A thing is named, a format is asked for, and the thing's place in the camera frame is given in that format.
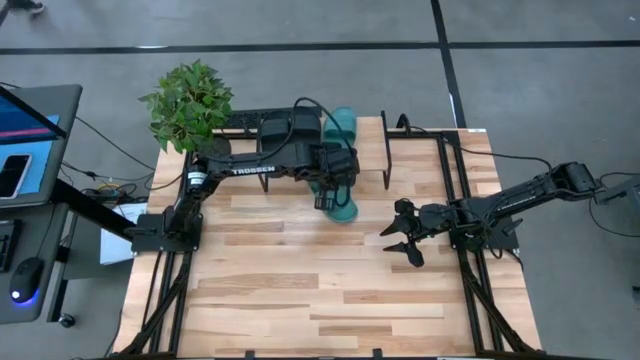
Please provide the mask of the person's foot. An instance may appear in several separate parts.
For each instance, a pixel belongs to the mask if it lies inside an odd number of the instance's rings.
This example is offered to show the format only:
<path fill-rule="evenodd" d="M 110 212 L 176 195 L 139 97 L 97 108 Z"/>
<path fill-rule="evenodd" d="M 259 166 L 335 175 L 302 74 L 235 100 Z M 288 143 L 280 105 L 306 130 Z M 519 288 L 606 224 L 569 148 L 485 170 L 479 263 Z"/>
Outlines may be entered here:
<path fill-rule="evenodd" d="M 23 11 L 32 15 L 39 14 L 45 10 L 45 5 L 36 0 L 6 0 L 6 4 L 11 11 Z"/>

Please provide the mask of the black smartphone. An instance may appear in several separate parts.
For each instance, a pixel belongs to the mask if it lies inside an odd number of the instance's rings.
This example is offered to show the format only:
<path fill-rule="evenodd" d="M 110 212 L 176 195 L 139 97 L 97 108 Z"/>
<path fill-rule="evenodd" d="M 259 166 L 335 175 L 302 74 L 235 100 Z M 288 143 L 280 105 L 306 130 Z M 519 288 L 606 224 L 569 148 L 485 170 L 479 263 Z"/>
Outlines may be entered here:
<path fill-rule="evenodd" d="M 0 170 L 0 199 L 13 199 L 18 195 L 31 160 L 30 154 L 14 154 L 7 157 Z"/>

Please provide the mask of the black mouse with blue light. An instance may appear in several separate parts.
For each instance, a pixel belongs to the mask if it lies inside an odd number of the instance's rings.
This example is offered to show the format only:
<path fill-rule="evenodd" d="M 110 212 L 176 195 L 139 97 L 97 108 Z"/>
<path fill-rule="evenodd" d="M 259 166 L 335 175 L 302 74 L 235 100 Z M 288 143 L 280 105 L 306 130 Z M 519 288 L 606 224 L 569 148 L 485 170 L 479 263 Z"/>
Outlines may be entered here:
<path fill-rule="evenodd" d="M 19 263 L 10 280 L 9 293 L 14 303 L 30 301 L 39 288 L 44 262 L 38 257 L 30 257 Z"/>

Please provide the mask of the grey desk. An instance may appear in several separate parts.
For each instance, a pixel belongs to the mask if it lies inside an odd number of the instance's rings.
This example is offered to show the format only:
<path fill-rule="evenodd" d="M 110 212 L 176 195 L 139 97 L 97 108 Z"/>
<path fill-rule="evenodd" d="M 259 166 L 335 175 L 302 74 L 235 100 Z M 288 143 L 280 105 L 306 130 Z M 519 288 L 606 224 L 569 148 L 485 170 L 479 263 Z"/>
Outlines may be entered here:
<path fill-rule="evenodd" d="M 68 210 L 64 204 L 0 208 L 0 220 L 22 221 L 11 267 L 0 273 L 0 325 L 31 322 L 40 317 Z M 38 291 L 28 302 L 14 303 L 9 293 L 11 276 L 19 263 L 30 257 L 44 262 Z"/>

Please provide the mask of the white paper sheet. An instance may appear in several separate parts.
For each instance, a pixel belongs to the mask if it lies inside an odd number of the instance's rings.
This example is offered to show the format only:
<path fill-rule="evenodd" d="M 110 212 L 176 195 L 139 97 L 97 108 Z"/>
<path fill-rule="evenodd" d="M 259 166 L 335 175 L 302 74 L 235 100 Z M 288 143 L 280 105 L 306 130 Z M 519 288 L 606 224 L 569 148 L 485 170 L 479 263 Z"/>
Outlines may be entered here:
<path fill-rule="evenodd" d="M 139 216 L 146 213 L 147 203 L 116 205 L 113 211 L 129 221 L 137 223 Z M 99 253 L 101 265 L 112 265 L 132 258 L 133 252 L 129 241 L 105 229 L 101 230 Z"/>

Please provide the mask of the green rubber slide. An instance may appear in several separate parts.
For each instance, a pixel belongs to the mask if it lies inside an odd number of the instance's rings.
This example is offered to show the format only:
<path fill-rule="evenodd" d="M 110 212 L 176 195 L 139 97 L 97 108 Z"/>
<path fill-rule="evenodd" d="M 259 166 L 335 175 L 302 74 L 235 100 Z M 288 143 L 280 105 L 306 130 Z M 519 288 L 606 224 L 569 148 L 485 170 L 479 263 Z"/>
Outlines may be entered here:
<path fill-rule="evenodd" d="M 324 214 L 327 218 L 332 220 L 333 222 L 346 224 L 354 221 L 358 216 L 358 207 L 355 204 L 354 200 L 345 208 L 340 208 L 338 206 L 338 190 L 337 196 L 335 197 L 337 200 L 337 204 L 331 211 L 324 211 Z"/>
<path fill-rule="evenodd" d="M 332 118 L 323 125 L 323 141 L 339 144 L 342 148 L 353 146 L 357 137 L 357 117 L 350 107 L 339 107 Z"/>

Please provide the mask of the green potted plant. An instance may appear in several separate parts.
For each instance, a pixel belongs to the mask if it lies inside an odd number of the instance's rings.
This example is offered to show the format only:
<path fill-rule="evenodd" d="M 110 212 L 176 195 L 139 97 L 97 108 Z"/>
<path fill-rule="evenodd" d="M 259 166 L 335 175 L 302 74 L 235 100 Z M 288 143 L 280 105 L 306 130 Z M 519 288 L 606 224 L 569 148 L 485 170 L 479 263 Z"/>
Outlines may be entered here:
<path fill-rule="evenodd" d="M 197 151 L 215 138 L 232 112 L 232 88 L 213 67 L 197 59 L 182 63 L 138 98 L 150 113 L 149 130 L 163 151 Z"/>

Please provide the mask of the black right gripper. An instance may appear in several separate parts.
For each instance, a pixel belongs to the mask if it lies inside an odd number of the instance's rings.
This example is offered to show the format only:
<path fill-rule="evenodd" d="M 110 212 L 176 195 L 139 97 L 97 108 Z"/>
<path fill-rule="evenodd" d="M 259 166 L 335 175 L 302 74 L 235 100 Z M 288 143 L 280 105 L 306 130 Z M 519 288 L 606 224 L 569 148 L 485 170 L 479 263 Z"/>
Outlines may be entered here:
<path fill-rule="evenodd" d="M 420 241 L 451 229 L 450 207 L 431 203 L 420 208 L 415 206 L 415 208 L 416 211 L 413 214 L 396 213 L 393 222 L 380 233 L 380 236 L 403 233 L 413 241 Z M 405 254 L 409 263 L 416 268 L 425 264 L 423 254 L 415 242 L 399 242 L 385 247 L 383 251 Z"/>

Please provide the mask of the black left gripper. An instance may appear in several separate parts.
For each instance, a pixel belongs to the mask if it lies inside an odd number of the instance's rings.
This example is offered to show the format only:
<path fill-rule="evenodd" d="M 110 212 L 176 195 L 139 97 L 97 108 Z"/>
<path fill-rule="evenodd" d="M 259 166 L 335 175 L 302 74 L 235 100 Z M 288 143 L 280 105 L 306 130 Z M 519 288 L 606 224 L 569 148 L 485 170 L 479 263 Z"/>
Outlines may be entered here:
<path fill-rule="evenodd" d="M 351 186 L 360 173 L 358 152 L 355 148 L 340 146 L 320 146 L 316 151 L 316 169 L 312 180 L 325 188 L 337 188 L 338 206 L 347 207 L 351 202 Z M 334 194 L 319 192 L 314 198 L 316 210 L 331 211 L 334 208 Z"/>

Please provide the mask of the black desk support bar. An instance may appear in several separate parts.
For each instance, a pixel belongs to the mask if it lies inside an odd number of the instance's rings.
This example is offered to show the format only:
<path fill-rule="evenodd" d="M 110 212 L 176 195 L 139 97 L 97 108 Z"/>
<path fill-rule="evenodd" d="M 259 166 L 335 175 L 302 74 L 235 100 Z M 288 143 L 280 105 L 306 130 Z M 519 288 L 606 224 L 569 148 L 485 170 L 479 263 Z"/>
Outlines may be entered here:
<path fill-rule="evenodd" d="M 129 242 L 132 241 L 132 237 L 126 233 L 126 230 L 135 226 L 133 222 L 81 193 L 66 182 L 60 179 L 56 180 L 50 199 L 53 203 L 67 204 L 78 215 Z"/>

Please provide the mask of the black slotted panel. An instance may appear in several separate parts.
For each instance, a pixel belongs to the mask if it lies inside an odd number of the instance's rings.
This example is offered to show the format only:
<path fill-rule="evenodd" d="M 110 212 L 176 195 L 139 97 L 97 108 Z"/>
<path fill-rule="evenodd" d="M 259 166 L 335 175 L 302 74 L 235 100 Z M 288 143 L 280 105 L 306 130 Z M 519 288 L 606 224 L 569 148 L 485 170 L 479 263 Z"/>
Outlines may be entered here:
<path fill-rule="evenodd" d="M 276 112 L 274 108 L 233 110 L 227 116 L 226 129 L 255 129 L 269 114 Z"/>

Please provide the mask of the grey stand foot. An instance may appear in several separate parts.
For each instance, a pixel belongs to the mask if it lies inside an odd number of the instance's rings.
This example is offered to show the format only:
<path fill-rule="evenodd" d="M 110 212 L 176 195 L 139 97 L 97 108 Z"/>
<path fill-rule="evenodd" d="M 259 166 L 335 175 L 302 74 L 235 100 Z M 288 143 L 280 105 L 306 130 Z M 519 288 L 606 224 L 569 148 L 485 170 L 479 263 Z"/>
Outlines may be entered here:
<path fill-rule="evenodd" d="M 633 205 L 640 207 L 640 175 L 633 175 L 612 188 L 598 192 L 595 195 L 595 202 L 606 205 L 617 198 L 628 198 Z"/>

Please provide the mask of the black keyboard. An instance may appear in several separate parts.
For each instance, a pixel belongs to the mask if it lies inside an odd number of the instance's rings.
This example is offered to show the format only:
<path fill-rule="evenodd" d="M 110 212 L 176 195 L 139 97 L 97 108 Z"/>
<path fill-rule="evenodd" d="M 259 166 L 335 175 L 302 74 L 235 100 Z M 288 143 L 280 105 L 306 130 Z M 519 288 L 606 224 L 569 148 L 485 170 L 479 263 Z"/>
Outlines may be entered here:
<path fill-rule="evenodd" d="M 0 273 L 8 272 L 20 236 L 22 221 L 0 220 Z"/>

